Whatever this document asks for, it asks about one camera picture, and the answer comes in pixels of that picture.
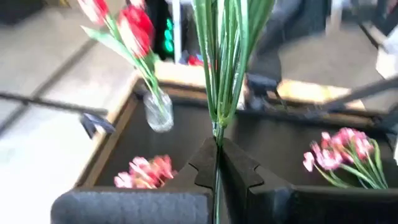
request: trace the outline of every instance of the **concrete floor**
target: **concrete floor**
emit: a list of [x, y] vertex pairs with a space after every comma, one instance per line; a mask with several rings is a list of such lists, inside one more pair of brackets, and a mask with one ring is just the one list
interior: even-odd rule
[[[133, 68], [89, 41], [79, 25], [90, 24], [77, 10], [48, 8], [15, 27], [0, 27], [0, 90], [109, 108], [132, 79]], [[83, 54], [82, 48], [90, 50]], [[75, 55], [78, 60], [70, 61]], [[381, 80], [374, 68], [376, 55], [357, 27], [304, 38], [280, 51], [284, 78], [346, 88]], [[389, 92], [365, 105], [386, 109], [396, 96]], [[9, 211], [0, 222], [45, 223], [53, 200], [73, 185], [90, 158], [92, 142], [77, 114], [7, 101], [0, 101], [0, 108], [0, 124], [13, 112], [23, 112], [0, 136], [0, 176], [7, 183], [0, 203]]]

